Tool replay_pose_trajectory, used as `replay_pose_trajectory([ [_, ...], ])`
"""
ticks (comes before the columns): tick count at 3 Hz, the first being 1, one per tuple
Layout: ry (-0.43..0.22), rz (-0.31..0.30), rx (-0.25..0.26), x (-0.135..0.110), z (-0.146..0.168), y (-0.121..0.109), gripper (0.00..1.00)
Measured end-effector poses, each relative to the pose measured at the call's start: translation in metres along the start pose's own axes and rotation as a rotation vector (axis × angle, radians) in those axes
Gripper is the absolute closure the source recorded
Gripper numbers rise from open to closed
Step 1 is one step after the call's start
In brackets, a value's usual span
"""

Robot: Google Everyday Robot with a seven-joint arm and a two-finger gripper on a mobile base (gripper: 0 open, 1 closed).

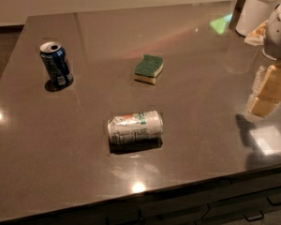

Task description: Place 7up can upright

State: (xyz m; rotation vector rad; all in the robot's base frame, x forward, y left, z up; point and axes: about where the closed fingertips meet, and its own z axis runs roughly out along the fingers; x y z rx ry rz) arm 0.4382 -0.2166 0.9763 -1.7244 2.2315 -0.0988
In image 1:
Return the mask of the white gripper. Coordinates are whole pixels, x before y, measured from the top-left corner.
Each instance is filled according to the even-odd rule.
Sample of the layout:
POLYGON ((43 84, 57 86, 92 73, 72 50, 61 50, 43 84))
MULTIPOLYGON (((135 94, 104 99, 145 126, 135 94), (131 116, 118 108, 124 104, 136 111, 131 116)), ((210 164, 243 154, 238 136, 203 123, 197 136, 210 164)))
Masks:
MULTIPOLYGON (((263 52, 281 60, 281 3, 271 14, 264 35, 263 52)), ((247 111, 257 117, 268 116, 281 102, 281 63, 260 67, 247 103, 247 111)))

